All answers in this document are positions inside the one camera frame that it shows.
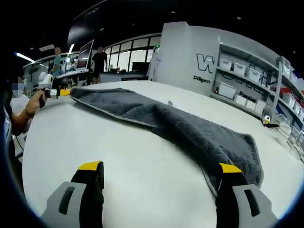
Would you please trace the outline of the person's left hand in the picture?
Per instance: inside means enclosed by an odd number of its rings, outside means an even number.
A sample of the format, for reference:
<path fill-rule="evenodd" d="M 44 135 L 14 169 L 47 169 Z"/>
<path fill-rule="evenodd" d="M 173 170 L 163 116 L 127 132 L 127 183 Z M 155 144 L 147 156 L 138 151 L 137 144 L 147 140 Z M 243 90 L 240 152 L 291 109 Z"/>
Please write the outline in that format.
<path fill-rule="evenodd" d="M 30 99 L 28 108 L 31 111 L 36 111 L 38 108 L 42 108 L 46 103 L 45 90 L 38 90 Z"/>

